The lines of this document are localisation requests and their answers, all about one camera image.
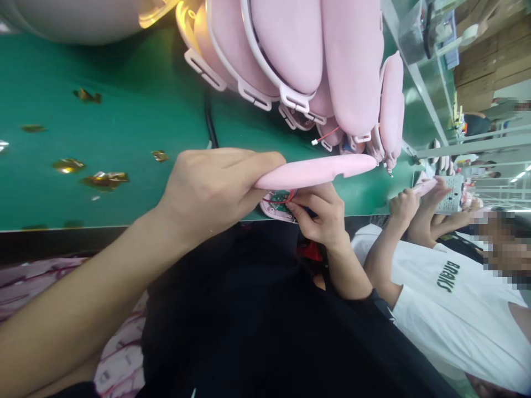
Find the gold confetti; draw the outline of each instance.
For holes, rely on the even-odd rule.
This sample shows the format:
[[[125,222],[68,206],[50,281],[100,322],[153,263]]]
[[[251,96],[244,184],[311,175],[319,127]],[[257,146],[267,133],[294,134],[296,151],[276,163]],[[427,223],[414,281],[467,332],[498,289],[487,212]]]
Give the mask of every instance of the gold confetti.
[[[166,152],[164,151],[152,151],[151,154],[155,157],[157,162],[164,162],[169,159],[168,155],[166,155]]]
[[[85,164],[73,159],[61,159],[51,165],[55,170],[62,174],[76,173],[85,167]]]
[[[91,95],[88,91],[86,91],[84,88],[80,88],[79,90],[75,90],[74,95],[81,100],[81,102],[96,102],[97,104],[101,104],[101,94],[95,93],[94,96]]]
[[[99,171],[93,176],[80,180],[82,184],[97,188],[100,191],[114,191],[123,182],[129,182],[127,173]]]
[[[42,132],[46,131],[44,126],[41,125],[41,124],[25,124],[25,125],[21,126],[21,128],[26,133],[42,133]]]
[[[7,141],[0,140],[0,152],[6,150],[8,146],[9,146],[9,143]]]

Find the wire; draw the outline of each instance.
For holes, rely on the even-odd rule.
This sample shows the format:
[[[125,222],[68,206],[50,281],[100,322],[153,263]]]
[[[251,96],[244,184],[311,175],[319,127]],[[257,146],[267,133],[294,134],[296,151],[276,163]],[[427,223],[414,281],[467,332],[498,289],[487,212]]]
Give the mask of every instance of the wire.
[[[283,201],[283,202],[273,202],[273,201],[270,201],[269,199],[262,199],[264,202],[267,202],[267,203],[272,203],[274,205],[283,205],[284,203],[288,203],[288,202],[291,202],[291,200],[295,197],[295,194],[296,194],[297,190],[291,190],[289,191],[289,196],[288,196],[288,199]]]
[[[319,141],[324,140],[324,139],[325,139],[326,137],[328,137],[330,134],[334,134],[334,133],[335,133],[336,131],[338,131],[339,129],[340,129],[340,126],[337,126],[334,130],[332,130],[332,131],[329,132],[328,134],[323,135],[323,136],[322,136],[321,138],[319,138],[319,139],[315,139],[315,140],[313,140],[313,141],[311,142],[311,144],[312,144],[312,145],[317,145],[317,143],[318,143]]]
[[[219,148],[220,144],[217,141],[216,129],[214,128],[214,123],[212,121],[212,109],[211,109],[211,97],[210,89],[207,87],[205,90],[205,119],[206,119],[206,128],[209,130],[210,142],[212,143],[212,148]]]

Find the red wire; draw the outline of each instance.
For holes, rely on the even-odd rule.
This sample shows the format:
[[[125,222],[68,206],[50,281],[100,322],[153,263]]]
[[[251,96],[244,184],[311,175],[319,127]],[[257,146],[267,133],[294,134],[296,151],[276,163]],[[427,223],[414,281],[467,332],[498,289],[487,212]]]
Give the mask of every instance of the red wire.
[[[319,141],[325,139],[325,138],[328,137],[330,134],[334,134],[336,131],[339,130],[339,127],[340,127],[340,126],[337,126],[334,130],[332,130],[332,131],[329,132],[328,134],[323,135],[321,138],[319,138],[319,139],[317,140],[317,142],[319,142]]]
[[[283,202],[273,202],[273,201],[270,201],[268,199],[262,199],[264,202],[267,202],[267,203],[273,203],[275,205],[283,205],[284,203],[288,203],[288,202],[291,202],[291,200],[293,199],[293,197],[295,196],[295,192],[296,190],[291,190],[289,191],[289,196],[288,196],[288,199],[283,201]]]

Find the green workbench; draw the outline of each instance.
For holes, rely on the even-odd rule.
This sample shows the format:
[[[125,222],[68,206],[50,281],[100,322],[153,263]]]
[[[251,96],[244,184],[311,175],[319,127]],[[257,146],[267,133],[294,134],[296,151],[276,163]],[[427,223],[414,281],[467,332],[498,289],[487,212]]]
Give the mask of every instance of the green workbench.
[[[10,143],[0,153],[0,231],[131,224],[157,204],[177,155],[207,147],[206,83],[185,62],[185,46],[170,14],[147,31],[98,48],[29,34],[0,38],[0,139]],[[384,34],[385,58],[397,47],[387,27]],[[433,76],[429,70],[426,74],[435,80],[431,86],[440,98],[437,91],[445,82],[431,68]],[[82,103],[72,94],[79,87],[101,93],[102,103]],[[406,70],[404,140],[418,149],[438,134],[416,90]],[[448,117],[444,108],[442,123]],[[311,145],[315,129],[293,132],[275,108],[263,112],[234,93],[212,95],[212,118],[221,146],[276,150],[287,161],[328,155]],[[47,131],[24,132],[20,126],[26,124],[41,124]],[[158,163],[153,150],[165,151],[170,161]],[[61,158],[87,166],[78,174],[60,174],[51,164]],[[403,153],[394,178],[383,166],[350,179],[338,177],[335,186],[346,214],[388,212],[389,198],[411,187],[416,170]],[[131,181],[113,192],[79,183],[98,171],[124,171]],[[248,219],[264,215],[258,209]]]

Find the pink patterned fabric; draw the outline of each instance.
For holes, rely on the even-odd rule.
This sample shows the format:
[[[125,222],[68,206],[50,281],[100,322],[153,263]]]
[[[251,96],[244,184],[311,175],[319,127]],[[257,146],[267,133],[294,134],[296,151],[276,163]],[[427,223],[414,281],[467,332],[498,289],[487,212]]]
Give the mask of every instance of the pink patterned fabric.
[[[0,323],[86,260],[56,258],[0,269]],[[147,299],[145,292],[103,349],[94,377],[102,398],[134,398],[145,384],[140,338]]]

